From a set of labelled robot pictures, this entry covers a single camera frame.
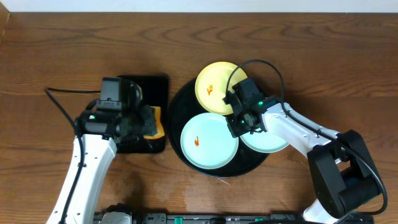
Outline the yellow green sponge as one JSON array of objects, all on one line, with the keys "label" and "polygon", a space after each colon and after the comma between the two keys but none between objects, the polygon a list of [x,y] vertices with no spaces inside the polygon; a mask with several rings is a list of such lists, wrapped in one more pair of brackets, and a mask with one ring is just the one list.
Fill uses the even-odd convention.
[{"label": "yellow green sponge", "polygon": [[156,133],[152,135],[144,135],[144,139],[154,140],[160,139],[165,136],[165,131],[163,125],[161,123],[161,107],[159,106],[151,106],[154,110],[154,118],[155,118],[155,125],[156,125]]}]

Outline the mint plate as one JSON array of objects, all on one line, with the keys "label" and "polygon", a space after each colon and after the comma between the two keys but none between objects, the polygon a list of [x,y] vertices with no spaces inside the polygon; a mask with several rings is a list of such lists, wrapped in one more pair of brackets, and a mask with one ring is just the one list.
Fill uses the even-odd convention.
[{"label": "mint plate", "polygon": [[267,154],[281,151],[289,145],[284,139],[261,129],[252,134],[250,132],[243,134],[239,138],[248,148]]},{"label": "mint plate", "polygon": [[232,137],[226,118],[202,113],[191,118],[182,129],[180,146],[186,159],[201,169],[218,169],[232,161],[239,146]]}]

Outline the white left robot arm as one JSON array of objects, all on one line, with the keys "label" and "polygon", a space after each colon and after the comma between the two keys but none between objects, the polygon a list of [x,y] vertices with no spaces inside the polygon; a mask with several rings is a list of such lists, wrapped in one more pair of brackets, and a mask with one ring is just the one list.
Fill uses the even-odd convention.
[{"label": "white left robot arm", "polygon": [[164,149],[161,114],[161,107],[149,105],[84,109],[72,123],[72,159],[48,223],[91,223],[116,154],[151,154]]}]

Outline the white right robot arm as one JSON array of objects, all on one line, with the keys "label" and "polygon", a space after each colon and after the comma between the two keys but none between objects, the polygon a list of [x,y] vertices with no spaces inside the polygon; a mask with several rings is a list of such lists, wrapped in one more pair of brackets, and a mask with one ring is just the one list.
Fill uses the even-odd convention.
[{"label": "white right robot arm", "polygon": [[234,137],[267,131],[287,141],[308,159],[316,201],[303,212],[312,223],[342,223],[354,215],[374,216],[388,204],[385,185],[362,136],[324,128],[293,110],[284,98],[227,93]]}]

